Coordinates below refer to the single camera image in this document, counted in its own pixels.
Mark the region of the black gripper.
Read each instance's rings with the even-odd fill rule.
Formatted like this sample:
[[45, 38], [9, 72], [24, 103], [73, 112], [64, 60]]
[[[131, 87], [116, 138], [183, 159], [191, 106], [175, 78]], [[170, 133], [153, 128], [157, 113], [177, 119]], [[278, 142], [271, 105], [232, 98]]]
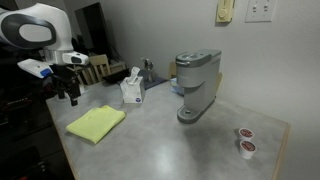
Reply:
[[76, 73], [64, 65], [51, 65], [53, 70], [53, 87], [57, 91], [59, 99], [65, 98], [65, 92], [69, 92], [69, 98], [72, 106], [78, 104], [78, 97], [81, 95]]

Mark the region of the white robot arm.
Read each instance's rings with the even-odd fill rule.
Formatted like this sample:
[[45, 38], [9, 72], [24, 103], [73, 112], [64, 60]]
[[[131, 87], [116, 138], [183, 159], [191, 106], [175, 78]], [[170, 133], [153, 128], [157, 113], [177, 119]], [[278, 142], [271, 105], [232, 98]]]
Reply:
[[63, 77], [60, 72], [68, 65], [86, 66], [87, 55], [76, 52], [72, 45], [71, 25], [67, 14], [43, 3], [0, 12], [0, 40], [20, 49], [42, 49], [43, 60], [28, 58], [17, 63], [20, 69], [38, 77], [51, 77], [59, 99], [69, 96], [72, 106], [81, 95], [75, 75]]

